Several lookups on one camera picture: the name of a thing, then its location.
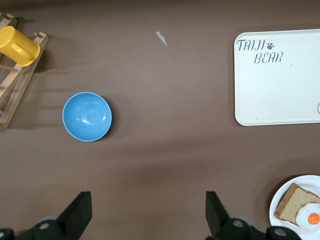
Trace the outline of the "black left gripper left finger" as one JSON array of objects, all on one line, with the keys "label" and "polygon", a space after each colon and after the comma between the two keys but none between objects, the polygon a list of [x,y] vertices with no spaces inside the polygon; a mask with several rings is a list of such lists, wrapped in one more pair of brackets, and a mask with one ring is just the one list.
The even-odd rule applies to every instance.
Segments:
[{"label": "black left gripper left finger", "polygon": [[92,195],[82,191],[56,218],[31,229],[33,240],[78,240],[92,219]]}]

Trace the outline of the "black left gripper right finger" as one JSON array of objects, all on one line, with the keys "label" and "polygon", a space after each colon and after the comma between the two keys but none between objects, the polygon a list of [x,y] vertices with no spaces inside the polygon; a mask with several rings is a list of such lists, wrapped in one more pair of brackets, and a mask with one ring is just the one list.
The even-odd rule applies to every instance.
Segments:
[{"label": "black left gripper right finger", "polygon": [[205,218],[213,240],[250,240],[250,226],[240,218],[230,217],[215,191],[205,195]]}]

